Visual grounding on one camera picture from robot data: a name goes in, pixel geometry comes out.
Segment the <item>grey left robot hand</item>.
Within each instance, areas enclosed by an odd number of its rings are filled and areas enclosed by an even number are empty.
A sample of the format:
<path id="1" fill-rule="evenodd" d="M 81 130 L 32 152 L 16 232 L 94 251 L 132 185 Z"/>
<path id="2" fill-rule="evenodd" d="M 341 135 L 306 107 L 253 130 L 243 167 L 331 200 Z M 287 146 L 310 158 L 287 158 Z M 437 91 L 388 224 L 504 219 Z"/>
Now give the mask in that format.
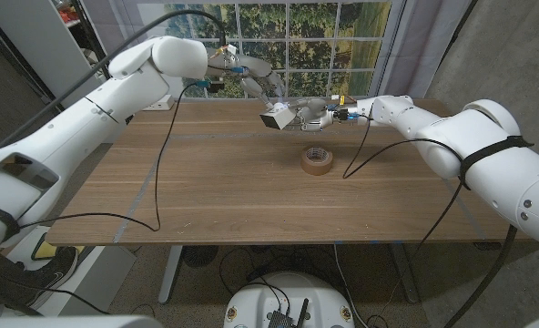
<path id="1" fill-rule="evenodd" d="M 260 100 L 267 110 L 274 108 L 268 91 L 272 90 L 281 102 L 285 88 L 282 78 L 271 64 L 262 59 L 238 54 L 234 46 L 207 47 L 209 76 L 237 79 L 243 91 Z"/>

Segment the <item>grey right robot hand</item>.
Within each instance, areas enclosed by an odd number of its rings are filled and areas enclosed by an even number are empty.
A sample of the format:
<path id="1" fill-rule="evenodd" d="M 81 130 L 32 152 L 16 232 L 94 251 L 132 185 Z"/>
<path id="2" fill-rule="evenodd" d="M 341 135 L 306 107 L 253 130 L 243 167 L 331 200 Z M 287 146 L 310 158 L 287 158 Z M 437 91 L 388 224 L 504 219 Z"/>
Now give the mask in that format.
<path id="1" fill-rule="evenodd" d="M 321 98 L 301 98 L 290 102 L 288 107 L 295 111 L 296 116 L 285 127 L 286 130 L 319 132 L 337 121 L 335 111 L 328 110 L 326 101 Z"/>

